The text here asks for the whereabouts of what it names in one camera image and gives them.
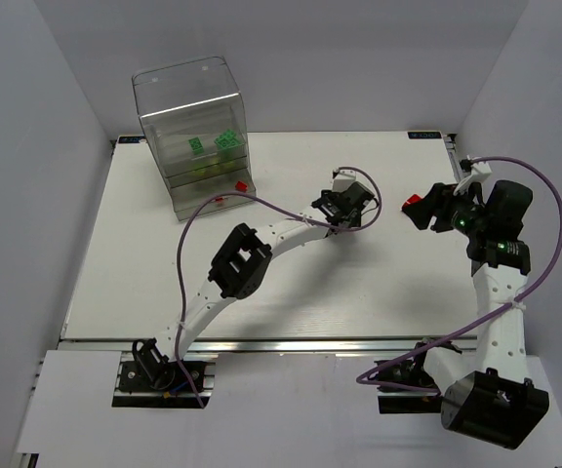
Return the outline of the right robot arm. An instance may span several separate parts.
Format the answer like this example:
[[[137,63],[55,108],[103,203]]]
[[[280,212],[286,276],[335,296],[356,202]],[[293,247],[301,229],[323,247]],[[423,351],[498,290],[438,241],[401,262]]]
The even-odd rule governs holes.
[[[413,195],[402,207],[419,230],[455,230],[467,238],[476,294],[474,356],[464,358],[446,341],[425,352],[421,369],[440,393],[444,429],[518,449],[549,409],[548,393],[530,376],[520,297],[531,259],[519,235],[533,192],[518,182],[500,180],[482,202],[477,187],[436,183],[425,196]]]

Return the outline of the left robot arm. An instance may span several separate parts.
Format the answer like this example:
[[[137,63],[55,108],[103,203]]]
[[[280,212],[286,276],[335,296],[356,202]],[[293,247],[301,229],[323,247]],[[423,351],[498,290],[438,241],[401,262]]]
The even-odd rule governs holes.
[[[182,360],[193,341],[223,309],[258,290],[272,260],[310,242],[367,228],[369,225],[362,221],[366,208],[372,202],[381,205],[380,191],[359,181],[352,181],[343,191],[323,190],[319,198],[297,214],[262,198],[249,198],[285,218],[261,227],[236,225],[213,256],[207,276],[192,299],[185,291],[182,251],[193,220],[184,227],[176,252],[180,311],[170,325],[149,341],[160,361]]]

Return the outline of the green long lego brick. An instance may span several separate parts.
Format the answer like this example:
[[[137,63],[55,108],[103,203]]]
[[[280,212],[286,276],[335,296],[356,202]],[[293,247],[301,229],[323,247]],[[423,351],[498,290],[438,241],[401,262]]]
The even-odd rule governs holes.
[[[228,150],[243,144],[241,137],[231,129],[227,129],[214,139],[218,150]]]

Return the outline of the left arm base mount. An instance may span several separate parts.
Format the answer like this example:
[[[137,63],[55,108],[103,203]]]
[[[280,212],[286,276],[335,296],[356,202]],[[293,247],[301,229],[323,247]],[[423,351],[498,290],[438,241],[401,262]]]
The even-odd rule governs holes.
[[[212,395],[215,364],[170,362],[156,340],[136,340],[119,365],[112,406],[122,409],[200,410]]]

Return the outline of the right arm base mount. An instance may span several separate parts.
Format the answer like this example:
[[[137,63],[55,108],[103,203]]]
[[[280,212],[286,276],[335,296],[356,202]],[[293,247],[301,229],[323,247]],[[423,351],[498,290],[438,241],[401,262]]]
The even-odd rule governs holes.
[[[457,408],[444,399],[433,376],[458,378],[464,370],[463,352],[452,341],[380,370],[370,377],[388,383],[378,387],[379,414],[444,413],[442,418],[450,421]]]

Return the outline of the green square lego brick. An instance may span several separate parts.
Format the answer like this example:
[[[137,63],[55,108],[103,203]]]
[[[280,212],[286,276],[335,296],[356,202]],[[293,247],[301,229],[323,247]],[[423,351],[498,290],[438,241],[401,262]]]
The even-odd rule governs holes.
[[[188,140],[188,145],[194,155],[203,154],[205,151],[204,146],[198,136],[190,138]]]

